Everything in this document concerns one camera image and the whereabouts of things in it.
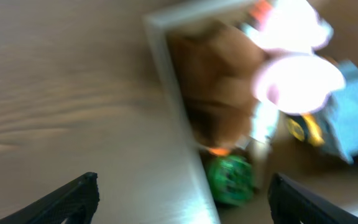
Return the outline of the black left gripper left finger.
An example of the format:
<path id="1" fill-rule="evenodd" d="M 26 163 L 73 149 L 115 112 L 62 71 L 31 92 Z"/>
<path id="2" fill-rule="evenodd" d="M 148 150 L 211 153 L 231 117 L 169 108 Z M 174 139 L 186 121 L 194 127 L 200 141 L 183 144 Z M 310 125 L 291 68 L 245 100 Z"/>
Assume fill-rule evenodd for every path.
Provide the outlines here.
<path id="1" fill-rule="evenodd" d="M 87 172 L 0 219 L 0 224 L 90 224 L 99 203 L 97 178 L 97 173 Z"/>

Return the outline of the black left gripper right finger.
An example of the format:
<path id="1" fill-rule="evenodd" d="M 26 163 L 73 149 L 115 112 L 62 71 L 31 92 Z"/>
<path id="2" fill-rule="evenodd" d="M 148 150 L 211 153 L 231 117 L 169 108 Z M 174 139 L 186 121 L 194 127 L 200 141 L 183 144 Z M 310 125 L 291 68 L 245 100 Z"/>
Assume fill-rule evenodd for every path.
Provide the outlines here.
<path id="1" fill-rule="evenodd" d="M 358 224 L 358 217 L 281 174 L 272 176 L 268 203 L 274 224 Z"/>

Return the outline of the green toy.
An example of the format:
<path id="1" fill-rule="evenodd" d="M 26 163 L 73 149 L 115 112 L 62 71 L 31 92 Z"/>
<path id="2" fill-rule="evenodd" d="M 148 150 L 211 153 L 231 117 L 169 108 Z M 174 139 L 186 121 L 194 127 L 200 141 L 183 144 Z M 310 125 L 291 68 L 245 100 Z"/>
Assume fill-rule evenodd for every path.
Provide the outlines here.
<path id="1" fill-rule="evenodd" d="M 218 203 L 238 207 L 254 196 L 253 169 L 243 156 L 215 157 L 206 166 L 206 176 Z"/>

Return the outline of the pig face lollipop toy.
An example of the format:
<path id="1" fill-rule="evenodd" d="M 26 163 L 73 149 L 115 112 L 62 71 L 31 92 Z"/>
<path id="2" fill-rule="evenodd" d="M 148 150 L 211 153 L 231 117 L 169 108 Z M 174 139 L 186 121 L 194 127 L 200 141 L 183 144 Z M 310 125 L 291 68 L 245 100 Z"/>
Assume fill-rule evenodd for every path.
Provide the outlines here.
<path id="1" fill-rule="evenodd" d="M 236 142 L 237 147 L 249 153 L 255 189 L 264 185 L 267 160 L 279 117 L 280 111 L 273 103 L 259 102 L 251 117 L 250 133 L 241 135 Z"/>

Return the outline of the yellow grey toy truck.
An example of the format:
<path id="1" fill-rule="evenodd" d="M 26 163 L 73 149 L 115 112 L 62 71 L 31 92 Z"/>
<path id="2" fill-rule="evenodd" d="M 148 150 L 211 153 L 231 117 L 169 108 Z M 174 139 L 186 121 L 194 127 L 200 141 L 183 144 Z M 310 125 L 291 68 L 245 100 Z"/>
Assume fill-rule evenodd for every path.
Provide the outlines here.
<path id="1" fill-rule="evenodd" d="M 352 164 L 358 156 L 358 68 L 349 60 L 337 67 L 346 87 L 332 92 L 320 111 L 286 115 L 286 125 L 297 140 Z"/>

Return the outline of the pink white plush toy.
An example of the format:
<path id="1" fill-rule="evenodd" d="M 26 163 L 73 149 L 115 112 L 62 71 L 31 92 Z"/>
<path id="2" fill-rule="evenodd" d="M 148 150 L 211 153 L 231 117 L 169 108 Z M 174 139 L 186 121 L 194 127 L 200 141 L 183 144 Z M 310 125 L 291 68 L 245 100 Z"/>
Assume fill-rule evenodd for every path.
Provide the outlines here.
<path id="1" fill-rule="evenodd" d="M 287 114 L 319 111 L 328 96 L 343 89 L 339 69 L 318 55 L 333 28 L 305 0 L 257 1 L 242 30 L 267 55 L 252 82 L 252 93 Z"/>

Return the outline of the brown plush toy with orange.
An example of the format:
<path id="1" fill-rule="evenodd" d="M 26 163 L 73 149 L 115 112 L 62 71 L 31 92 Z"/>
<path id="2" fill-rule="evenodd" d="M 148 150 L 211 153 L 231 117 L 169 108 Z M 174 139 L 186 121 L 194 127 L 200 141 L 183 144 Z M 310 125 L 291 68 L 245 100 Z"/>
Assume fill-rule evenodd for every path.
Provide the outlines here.
<path id="1" fill-rule="evenodd" d="M 195 140 L 212 154 L 230 154 L 251 131 L 257 104 L 251 82 L 264 51 L 222 22 L 197 35 L 171 32 L 167 40 Z"/>

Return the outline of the white cardboard box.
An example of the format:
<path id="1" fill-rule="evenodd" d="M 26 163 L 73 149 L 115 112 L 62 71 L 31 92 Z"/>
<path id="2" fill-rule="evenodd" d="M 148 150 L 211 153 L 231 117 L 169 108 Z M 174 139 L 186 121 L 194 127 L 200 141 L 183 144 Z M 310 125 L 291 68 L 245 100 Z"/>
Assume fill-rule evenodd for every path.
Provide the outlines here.
<path id="1" fill-rule="evenodd" d="M 186 118 L 183 100 L 173 71 L 165 38 L 166 32 L 182 28 L 188 32 L 203 31 L 215 19 L 234 21 L 249 7 L 250 1 L 183 1 L 145 17 L 145 29 L 158 75 L 174 114 L 184 149 L 195 160 L 192 173 L 206 200 L 202 222 L 205 223 L 271 223 L 267 191 L 261 192 L 247 205 L 239 208 L 218 208 L 206 186 L 196 143 Z M 315 190 L 328 200 L 358 217 L 358 158 L 351 166 L 319 155 L 311 147 L 290 136 L 281 116 L 273 140 L 273 153 L 267 166 L 266 179 L 280 171 Z"/>

